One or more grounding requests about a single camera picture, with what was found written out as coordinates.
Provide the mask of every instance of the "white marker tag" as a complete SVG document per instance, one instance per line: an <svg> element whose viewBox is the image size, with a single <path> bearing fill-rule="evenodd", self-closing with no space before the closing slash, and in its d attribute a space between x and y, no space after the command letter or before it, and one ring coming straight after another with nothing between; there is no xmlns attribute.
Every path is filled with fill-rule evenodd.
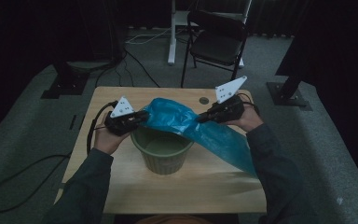
<svg viewBox="0 0 358 224"><path fill-rule="evenodd" d="M118 101L115 109L110 114L110 118L117 118L120 116L128 115L130 113L133 113L134 110L132 106L130 105L130 102L127 100L125 96L122 96L120 100Z"/></svg>
<svg viewBox="0 0 358 224"><path fill-rule="evenodd" d="M231 96L233 96L241 87L241 85L246 81L247 77L239 77L234 79L226 84L218 86L215 88L216 100L218 104L222 104Z"/></svg>

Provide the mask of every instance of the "person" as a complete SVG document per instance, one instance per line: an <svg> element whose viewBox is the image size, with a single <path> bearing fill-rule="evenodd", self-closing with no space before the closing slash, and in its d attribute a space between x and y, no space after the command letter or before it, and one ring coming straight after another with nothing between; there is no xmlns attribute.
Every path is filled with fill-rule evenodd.
<svg viewBox="0 0 358 224"><path fill-rule="evenodd" d="M257 176L267 201L267 214L259 223L318 223L296 165L286 157L269 126L251 105L226 125L237 125L247 132L247 140ZM100 223L109 189L111 156L129 136L115 136L103 124L95 131L94 147L68 180L61 198L46 213L43 223Z"/></svg>

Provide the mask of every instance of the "black chair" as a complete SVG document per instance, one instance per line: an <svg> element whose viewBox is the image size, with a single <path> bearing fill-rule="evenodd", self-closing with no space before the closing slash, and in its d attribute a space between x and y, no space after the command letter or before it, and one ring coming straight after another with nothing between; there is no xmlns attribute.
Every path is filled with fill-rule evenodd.
<svg viewBox="0 0 358 224"><path fill-rule="evenodd" d="M199 62L223 68L232 72L231 80L234 80L248 36L245 24L230 17L195 10L187 15L187 31L189 38L181 88L185 81L188 53L193 56L194 67L197 67L196 62Z"/></svg>

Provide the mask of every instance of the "blue plastic bag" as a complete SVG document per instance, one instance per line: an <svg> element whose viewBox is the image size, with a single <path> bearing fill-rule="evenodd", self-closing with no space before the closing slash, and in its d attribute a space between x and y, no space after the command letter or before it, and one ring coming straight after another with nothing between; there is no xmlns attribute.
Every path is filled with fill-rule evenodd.
<svg viewBox="0 0 358 224"><path fill-rule="evenodd" d="M231 165L256 176L246 137L213 121L198 123L198 115L185 105L156 98L145 107L148 128L177 133L199 143Z"/></svg>

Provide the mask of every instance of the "tripod base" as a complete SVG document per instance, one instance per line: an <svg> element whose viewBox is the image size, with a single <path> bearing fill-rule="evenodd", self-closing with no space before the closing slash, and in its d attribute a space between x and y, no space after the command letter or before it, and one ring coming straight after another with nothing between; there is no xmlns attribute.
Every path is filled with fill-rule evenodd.
<svg viewBox="0 0 358 224"><path fill-rule="evenodd" d="M50 89L43 92L41 99L58 99L61 95L81 95L89 79L89 73L75 73L73 72L75 78L70 82L70 84L62 85L60 77L57 76L51 84Z"/></svg>
<svg viewBox="0 0 358 224"><path fill-rule="evenodd" d="M271 95L272 101L275 105L298 106L301 110L312 111L310 103L304 100L299 90L296 90L295 93L287 99L283 97L281 93L282 86L283 83L267 82L269 94Z"/></svg>

